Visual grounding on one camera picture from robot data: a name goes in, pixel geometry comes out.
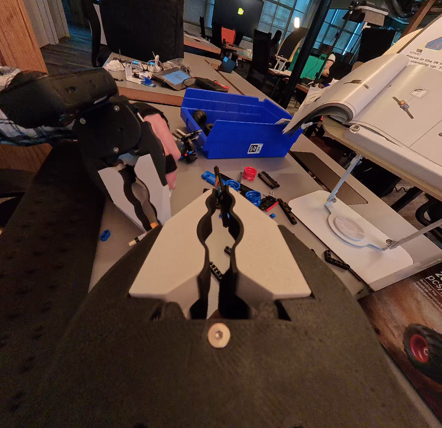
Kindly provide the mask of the black angled toy beam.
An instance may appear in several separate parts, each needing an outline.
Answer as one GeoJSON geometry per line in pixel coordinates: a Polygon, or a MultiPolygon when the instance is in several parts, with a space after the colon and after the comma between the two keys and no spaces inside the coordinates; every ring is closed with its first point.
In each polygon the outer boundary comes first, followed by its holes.
{"type": "Polygon", "coordinates": [[[331,264],[331,265],[333,265],[335,267],[338,267],[340,269],[343,269],[345,271],[349,271],[350,270],[350,266],[348,264],[346,264],[345,262],[343,262],[342,260],[336,259],[333,256],[333,254],[332,254],[330,249],[326,249],[324,254],[323,254],[323,256],[324,256],[325,262],[327,262],[328,264],[331,264]]]}

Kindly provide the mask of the computer monitor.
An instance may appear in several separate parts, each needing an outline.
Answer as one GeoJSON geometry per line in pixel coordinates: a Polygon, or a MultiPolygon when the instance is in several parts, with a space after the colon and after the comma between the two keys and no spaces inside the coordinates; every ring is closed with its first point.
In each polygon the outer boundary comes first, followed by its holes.
{"type": "Polygon", "coordinates": [[[264,2],[262,0],[214,0],[212,28],[235,30],[252,39],[257,30],[264,2]]]}

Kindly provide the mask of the white book stand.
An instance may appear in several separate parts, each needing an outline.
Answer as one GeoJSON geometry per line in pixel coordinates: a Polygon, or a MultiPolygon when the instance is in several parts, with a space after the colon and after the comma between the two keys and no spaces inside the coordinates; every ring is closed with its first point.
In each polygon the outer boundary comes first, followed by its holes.
{"type": "MultiPolygon", "coordinates": [[[[441,190],[442,151],[430,156],[421,155],[360,125],[341,124],[341,127],[343,137],[362,152],[373,154],[434,190],[441,190]]],[[[405,244],[429,232],[434,226],[401,239],[393,239],[339,200],[339,188],[361,158],[362,155],[357,155],[351,161],[331,193],[318,190],[291,200],[289,206],[313,234],[340,259],[349,263],[371,289],[377,291],[406,277],[405,272],[412,267],[413,259],[404,248],[405,244]]]]}

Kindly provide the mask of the black power adapter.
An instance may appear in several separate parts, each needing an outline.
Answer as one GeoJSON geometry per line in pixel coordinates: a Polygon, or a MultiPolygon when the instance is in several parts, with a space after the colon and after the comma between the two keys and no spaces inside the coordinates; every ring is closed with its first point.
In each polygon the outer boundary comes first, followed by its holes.
{"type": "Polygon", "coordinates": [[[217,80],[210,80],[207,78],[195,77],[194,87],[197,89],[214,91],[214,92],[229,92],[229,86],[220,84],[217,80]]]}

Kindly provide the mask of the wooden post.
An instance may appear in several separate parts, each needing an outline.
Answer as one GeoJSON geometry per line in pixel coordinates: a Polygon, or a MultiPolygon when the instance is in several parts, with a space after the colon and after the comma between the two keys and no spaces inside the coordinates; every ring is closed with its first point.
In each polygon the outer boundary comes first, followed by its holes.
{"type": "Polygon", "coordinates": [[[0,0],[0,64],[47,72],[23,0],[0,0]]]}

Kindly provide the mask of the black orange toy chassis assembly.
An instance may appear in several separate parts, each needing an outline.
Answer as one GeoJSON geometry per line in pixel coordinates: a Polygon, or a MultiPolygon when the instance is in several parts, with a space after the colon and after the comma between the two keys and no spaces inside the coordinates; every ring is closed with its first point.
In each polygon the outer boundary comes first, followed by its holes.
{"type": "Polygon", "coordinates": [[[135,244],[139,243],[144,237],[147,236],[149,232],[151,232],[154,228],[159,226],[160,224],[158,222],[153,222],[150,224],[150,229],[146,232],[141,233],[139,236],[135,237],[132,241],[129,242],[129,246],[132,247],[135,244]]]}

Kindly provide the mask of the black glossy toy piece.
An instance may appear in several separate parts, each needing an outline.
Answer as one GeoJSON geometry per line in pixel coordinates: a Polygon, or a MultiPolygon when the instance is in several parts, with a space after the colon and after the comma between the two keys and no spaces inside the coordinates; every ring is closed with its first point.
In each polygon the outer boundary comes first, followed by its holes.
{"type": "Polygon", "coordinates": [[[272,190],[280,187],[280,184],[265,171],[259,172],[257,176],[272,190]]]}

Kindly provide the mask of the tablet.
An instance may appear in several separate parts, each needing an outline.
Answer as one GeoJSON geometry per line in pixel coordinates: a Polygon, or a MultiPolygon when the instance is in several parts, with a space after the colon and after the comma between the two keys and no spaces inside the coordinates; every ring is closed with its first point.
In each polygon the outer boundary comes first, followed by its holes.
{"type": "Polygon", "coordinates": [[[166,84],[176,91],[184,90],[195,84],[195,77],[190,76],[178,67],[160,72],[153,72],[152,78],[166,84]]]}

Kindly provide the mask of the truck print toy set box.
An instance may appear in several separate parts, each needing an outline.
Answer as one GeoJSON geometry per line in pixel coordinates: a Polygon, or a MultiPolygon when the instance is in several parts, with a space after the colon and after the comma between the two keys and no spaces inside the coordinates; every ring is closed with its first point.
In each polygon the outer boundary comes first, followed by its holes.
{"type": "Polygon", "coordinates": [[[442,264],[360,299],[380,343],[439,420],[442,416],[442,264]]]}

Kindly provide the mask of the dark dimpled mat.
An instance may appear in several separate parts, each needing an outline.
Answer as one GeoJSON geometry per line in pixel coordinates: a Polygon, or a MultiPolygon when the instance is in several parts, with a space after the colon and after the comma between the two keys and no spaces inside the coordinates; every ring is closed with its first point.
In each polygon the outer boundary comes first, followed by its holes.
{"type": "Polygon", "coordinates": [[[86,297],[104,202],[78,143],[61,143],[1,234],[1,427],[26,425],[58,341],[86,297]]]}

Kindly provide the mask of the blue bin with white tag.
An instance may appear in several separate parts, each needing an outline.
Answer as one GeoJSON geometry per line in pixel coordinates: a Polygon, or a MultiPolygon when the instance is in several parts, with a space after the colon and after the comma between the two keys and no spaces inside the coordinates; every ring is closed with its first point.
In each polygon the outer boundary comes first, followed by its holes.
{"type": "Polygon", "coordinates": [[[207,159],[285,157],[303,133],[284,134],[279,121],[291,116],[269,99],[187,88],[180,116],[190,132],[200,130],[193,117],[198,110],[213,124],[208,136],[201,132],[196,139],[207,159]]]}

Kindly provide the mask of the black support pole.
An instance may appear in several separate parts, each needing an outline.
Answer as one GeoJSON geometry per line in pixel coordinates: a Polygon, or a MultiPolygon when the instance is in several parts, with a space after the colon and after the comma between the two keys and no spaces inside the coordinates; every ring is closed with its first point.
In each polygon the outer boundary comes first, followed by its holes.
{"type": "Polygon", "coordinates": [[[304,39],[299,56],[296,59],[293,70],[291,71],[289,80],[286,84],[284,92],[279,100],[279,105],[286,109],[294,94],[296,85],[301,77],[301,73],[306,65],[308,57],[313,49],[314,43],[320,32],[322,24],[325,21],[326,15],[329,11],[332,0],[321,0],[313,16],[308,33],[304,39]]]}

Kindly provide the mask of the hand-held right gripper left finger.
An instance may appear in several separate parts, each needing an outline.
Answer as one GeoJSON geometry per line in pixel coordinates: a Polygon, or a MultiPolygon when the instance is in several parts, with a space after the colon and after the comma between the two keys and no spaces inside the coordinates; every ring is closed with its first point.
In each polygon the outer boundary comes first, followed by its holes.
{"type": "Polygon", "coordinates": [[[187,319],[206,317],[191,312],[210,289],[209,252],[205,241],[212,232],[216,195],[207,191],[165,222],[135,280],[129,295],[177,303],[187,319]]]}

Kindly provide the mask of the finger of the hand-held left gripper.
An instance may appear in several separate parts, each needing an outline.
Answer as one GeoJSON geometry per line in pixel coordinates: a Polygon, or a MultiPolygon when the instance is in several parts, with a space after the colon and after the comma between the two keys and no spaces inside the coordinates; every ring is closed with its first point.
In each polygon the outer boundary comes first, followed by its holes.
{"type": "Polygon", "coordinates": [[[134,172],[133,193],[148,224],[164,224],[171,218],[170,191],[167,182],[162,182],[152,156],[139,157],[134,172]]]}
{"type": "Polygon", "coordinates": [[[136,226],[145,232],[157,226],[147,186],[136,177],[133,166],[118,163],[100,170],[99,176],[115,206],[136,226]]]}

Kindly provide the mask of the black blue toy frame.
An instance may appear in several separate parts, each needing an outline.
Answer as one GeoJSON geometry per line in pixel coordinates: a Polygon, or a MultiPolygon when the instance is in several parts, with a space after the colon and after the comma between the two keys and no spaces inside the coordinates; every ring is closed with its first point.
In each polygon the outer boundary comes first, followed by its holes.
{"type": "Polygon", "coordinates": [[[203,146],[197,144],[200,138],[202,129],[198,129],[191,133],[184,133],[182,130],[176,128],[172,133],[176,139],[177,147],[181,153],[180,160],[184,160],[188,164],[193,163],[198,159],[197,152],[203,149],[203,146]]]}

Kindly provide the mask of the instruction booklet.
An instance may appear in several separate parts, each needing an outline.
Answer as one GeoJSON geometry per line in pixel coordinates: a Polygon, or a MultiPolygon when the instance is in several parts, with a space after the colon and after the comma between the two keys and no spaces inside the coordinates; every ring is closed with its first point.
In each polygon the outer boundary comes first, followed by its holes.
{"type": "Polygon", "coordinates": [[[378,57],[320,91],[311,89],[284,128],[291,134],[314,117],[360,125],[430,156],[441,152],[441,70],[401,54],[378,57]]]}

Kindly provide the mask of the person's left hand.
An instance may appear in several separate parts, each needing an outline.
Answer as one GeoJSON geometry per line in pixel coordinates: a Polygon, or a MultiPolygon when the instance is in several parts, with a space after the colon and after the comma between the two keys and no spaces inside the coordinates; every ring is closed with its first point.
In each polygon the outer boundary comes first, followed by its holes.
{"type": "Polygon", "coordinates": [[[153,133],[160,140],[166,156],[165,177],[170,190],[176,188],[176,163],[181,158],[181,153],[171,134],[167,120],[159,113],[146,115],[143,121],[150,123],[153,133]]]}

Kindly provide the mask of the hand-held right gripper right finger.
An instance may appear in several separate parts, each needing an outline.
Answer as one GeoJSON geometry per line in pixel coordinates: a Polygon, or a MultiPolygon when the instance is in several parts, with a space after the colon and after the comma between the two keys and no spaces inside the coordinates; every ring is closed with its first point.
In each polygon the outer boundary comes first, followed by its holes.
{"type": "Polygon", "coordinates": [[[223,194],[234,239],[229,269],[219,283],[218,310],[246,319],[250,309],[276,300],[307,298],[312,291],[277,223],[235,191],[223,194]]]}

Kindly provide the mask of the black axle with printed brick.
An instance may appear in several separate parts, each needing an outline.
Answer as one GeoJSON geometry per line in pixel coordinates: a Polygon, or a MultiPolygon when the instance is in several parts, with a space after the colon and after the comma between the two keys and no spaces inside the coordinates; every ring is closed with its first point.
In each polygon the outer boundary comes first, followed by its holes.
{"type": "Polygon", "coordinates": [[[220,207],[222,224],[223,227],[228,228],[230,195],[228,193],[227,186],[225,186],[225,184],[223,183],[218,166],[214,166],[214,175],[216,196],[218,200],[218,205],[220,207]]]}

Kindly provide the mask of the safety glasses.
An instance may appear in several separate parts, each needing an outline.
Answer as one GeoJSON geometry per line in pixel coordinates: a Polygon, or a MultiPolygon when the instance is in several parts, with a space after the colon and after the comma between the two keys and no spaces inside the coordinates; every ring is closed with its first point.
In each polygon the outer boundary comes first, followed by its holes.
{"type": "Polygon", "coordinates": [[[157,73],[163,71],[163,65],[159,61],[158,56],[156,56],[153,60],[144,62],[139,60],[124,60],[124,66],[130,66],[132,71],[134,72],[152,72],[157,73]]]}

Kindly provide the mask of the grey desk with wooden edge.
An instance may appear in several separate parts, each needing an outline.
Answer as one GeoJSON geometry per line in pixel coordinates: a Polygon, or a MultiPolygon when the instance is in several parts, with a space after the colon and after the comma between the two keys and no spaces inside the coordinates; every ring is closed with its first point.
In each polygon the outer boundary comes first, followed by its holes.
{"type": "MultiPolygon", "coordinates": [[[[184,54],[184,60],[191,68],[191,74],[196,77],[218,81],[220,84],[229,87],[229,93],[255,95],[255,88],[236,72],[224,73],[218,71],[217,67],[220,64],[218,60],[187,52],[184,54]]],[[[182,104],[185,90],[177,91],[157,81],[153,81],[156,87],[130,82],[126,79],[124,71],[111,72],[111,74],[116,80],[119,93],[130,100],[169,106],[181,106],[182,104]]]]}

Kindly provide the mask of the printed task card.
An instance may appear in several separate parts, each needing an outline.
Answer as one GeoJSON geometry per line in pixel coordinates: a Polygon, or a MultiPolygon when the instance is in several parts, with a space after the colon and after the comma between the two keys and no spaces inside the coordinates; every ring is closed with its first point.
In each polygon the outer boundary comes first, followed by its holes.
{"type": "Polygon", "coordinates": [[[408,41],[395,56],[395,74],[407,65],[442,71],[442,18],[433,20],[408,41]]]}

